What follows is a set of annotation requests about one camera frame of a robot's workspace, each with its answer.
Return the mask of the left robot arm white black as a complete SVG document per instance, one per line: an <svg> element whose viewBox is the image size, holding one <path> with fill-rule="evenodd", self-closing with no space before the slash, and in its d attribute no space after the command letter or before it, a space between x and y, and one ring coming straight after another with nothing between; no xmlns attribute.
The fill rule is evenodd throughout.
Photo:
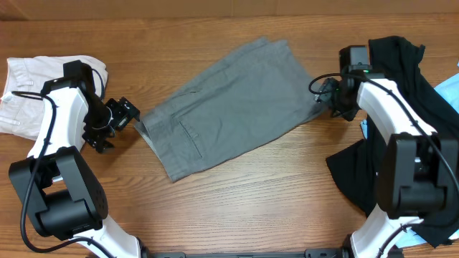
<svg viewBox="0 0 459 258"><path fill-rule="evenodd" d="M149 257L142 241L108 214L102 185L80 151L88 143L98 153L140 112L125 98L103 102L83 81L53 80L41 92L11 96L41 100L44 117L26 159L12 163L9 179L21 200L20 233L36 253L78 243L97 257Z"/></svg>

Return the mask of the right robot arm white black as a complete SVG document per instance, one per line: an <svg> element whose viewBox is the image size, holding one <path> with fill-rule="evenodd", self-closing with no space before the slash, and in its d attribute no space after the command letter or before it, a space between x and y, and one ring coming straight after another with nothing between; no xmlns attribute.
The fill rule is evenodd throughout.
<svg viewBox="0 0 459 258"><path fill-rule="evenodd" d="M457 207L458 142L442 137L399 93L396 82L370 69L321 76L313 91L336 117L371 117L386 144L375 180L376 206L338 249L309 249L306 257L396 257L392 248L412 227Z"/></svg>

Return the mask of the grey shorts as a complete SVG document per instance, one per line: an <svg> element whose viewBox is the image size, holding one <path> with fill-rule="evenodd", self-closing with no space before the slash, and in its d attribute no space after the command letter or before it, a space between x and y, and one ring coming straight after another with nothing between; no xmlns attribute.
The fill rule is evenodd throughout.
<svg viewBox="0 0 459 258"><path fill-rule="evenodd" d="M285 40L262 37L186 83L135 128L176 182L273 141L325 107Z"/></svg>

